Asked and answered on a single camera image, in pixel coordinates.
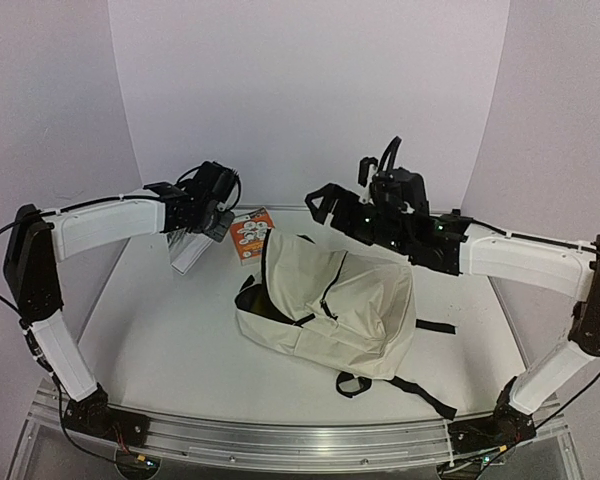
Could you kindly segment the white palm leaf book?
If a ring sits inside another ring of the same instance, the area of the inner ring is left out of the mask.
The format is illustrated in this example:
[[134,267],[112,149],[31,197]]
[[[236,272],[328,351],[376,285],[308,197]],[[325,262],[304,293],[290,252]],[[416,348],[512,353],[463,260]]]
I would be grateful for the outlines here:
[[167,234],[167,243],[171,267],[178,274],[185,275],[213,241],[203,234],[178,230]]

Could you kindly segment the orange comic book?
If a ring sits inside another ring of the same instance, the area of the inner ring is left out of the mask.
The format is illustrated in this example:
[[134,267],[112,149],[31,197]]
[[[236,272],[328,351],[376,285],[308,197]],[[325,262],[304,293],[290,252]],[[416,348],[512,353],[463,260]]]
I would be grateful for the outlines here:
[[274,222],[265,207],[241,213],[234,218],[229,232],[242,265],[260,260],[266,235],[273,228]]

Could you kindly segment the beige canvas backpack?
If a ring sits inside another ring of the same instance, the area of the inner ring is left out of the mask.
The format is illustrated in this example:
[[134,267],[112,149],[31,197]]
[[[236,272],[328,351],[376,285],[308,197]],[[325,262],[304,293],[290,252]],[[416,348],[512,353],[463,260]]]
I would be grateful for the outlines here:
[[234,300],[246,338],[337,371],[336,390],[346,398],[380,380],[419,396],[442,418],[455,418],[455,408],[397,374],[417,330],[456,331],[452,324],[417,317],[408,265],[347,250],[327,251],[306,236],[271,229],[259,271],[239,293],[255,284],[263,285],[279,314],[267,318],[242,311]]

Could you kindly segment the yellow plastic folder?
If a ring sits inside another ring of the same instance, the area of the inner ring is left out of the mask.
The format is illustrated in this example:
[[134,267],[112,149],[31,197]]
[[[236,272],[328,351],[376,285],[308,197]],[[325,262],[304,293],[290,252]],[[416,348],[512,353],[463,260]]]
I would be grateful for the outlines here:
[[235,303],[239,310],[259,316],[274,318],[279,314],[262,284],[255,284],[242,290],[237,295]]

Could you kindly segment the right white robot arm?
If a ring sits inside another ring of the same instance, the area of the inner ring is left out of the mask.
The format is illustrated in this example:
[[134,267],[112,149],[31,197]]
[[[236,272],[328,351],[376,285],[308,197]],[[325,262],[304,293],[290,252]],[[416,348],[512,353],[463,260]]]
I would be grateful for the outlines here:
[[314,221],[414,265],[456,277],[515,283],[572,301],[557,344],[508,389],[509,406],[534,413],[586,365],[600,359],[600,236],[566,241],[492,227],[459,214],[431,215],[396,200],[361,200],[336,184],[310,192]]

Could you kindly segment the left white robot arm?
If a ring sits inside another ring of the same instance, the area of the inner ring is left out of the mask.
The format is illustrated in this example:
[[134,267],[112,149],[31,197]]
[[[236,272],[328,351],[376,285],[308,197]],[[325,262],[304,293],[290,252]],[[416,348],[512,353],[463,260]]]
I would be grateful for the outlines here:
[[94,397],[98,382],[78,342],[124,243],[138,236],[183,232],[221,240],[242,193],[238,180],[156,183],[55,209],[32,204],[0,227],[2,274],[11,309],[34,361],[79,401],[77,420],[107,434],[114,413]]

